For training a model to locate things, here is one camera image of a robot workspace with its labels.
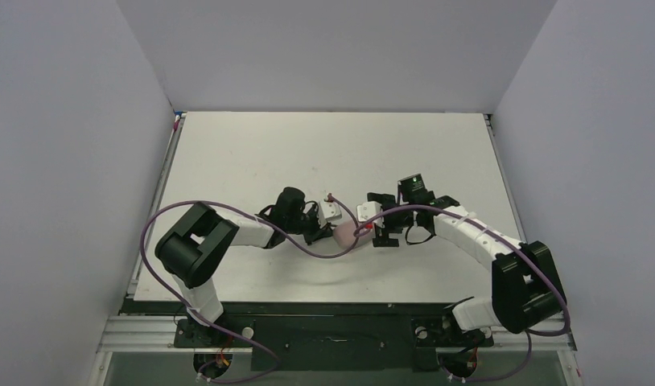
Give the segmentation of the pink umbrella case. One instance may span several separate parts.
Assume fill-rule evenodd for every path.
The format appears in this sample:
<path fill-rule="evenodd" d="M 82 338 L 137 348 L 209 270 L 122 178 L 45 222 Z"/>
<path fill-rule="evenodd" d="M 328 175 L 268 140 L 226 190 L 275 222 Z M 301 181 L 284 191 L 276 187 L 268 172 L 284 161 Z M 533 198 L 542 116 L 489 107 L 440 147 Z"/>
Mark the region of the pink umbrella case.
<path fill-rule="evenodd" d="M 332 238 L 341 249 L 359 248 L 374 238 L 372 229 L 359 231 L 359 238 L 354 236 L 355 231 L 356 225 L 354 223 L 342 223 L 334 227 Z"/>

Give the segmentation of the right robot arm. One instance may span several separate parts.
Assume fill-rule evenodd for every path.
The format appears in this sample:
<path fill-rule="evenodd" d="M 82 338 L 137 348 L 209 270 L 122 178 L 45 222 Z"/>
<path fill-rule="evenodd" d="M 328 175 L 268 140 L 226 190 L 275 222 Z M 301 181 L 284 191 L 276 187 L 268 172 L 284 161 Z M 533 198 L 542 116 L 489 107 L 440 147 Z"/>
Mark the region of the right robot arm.
<path fill-rule="evenodd" d="M 420 174 L 398 181 L 394 195 L 369 192 L 356 208 L 356 235 L 373 232 L 373 246 L 396 248 L 393 233 L 418 227 L 430 238 L 452 243 L 491 275 L 491 293 L 451 307 L 452 322 L 462 331 L 501 326 L 533 334 L 534 326 L 567 315 L 566 296 L 550 249 L 540 241 L 527 243 L 506 236 L 449 195 L 437 196 Z"/>

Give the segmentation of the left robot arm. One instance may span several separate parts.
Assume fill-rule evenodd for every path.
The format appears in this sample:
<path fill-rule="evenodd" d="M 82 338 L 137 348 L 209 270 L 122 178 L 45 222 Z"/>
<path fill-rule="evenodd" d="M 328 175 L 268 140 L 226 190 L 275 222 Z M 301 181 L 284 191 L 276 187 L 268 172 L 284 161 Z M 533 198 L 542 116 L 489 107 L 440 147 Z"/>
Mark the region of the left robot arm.
<path fill-rule="evenodd" d="M 271 249 L 289 235 L 311 245 L 332 236 L 331 222 L 341 216 L 335 204 L 306 201 L 294 187 L 284 188 L 256 215 L 218 212 L 195 201 L 158 241 L 154 254 L 176 280 L 188 314 L 207 326 L 224 313 L 212 277 L 230 247 Z"/>

